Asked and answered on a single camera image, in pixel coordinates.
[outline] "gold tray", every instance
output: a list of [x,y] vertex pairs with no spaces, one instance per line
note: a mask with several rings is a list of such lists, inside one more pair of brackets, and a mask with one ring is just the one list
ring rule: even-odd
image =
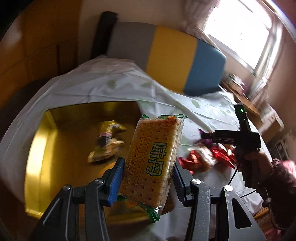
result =
[[[132,101],[78,104],[46,111],[28,156],[26,213],[40,218],[63,185],[87,185],[112,168],[118,156],[126,159],[140,117],[141,112]],[[125,147],[107,160],[87,163],[89,153],[95,148],[99,123],[112,120],[127,128],[119,134],[126,142]],[[163,213],[173,208],[169,200],[171,197]],[[105,216],[107,224],[148,219],[145,211],[129,200],[105,208]]]

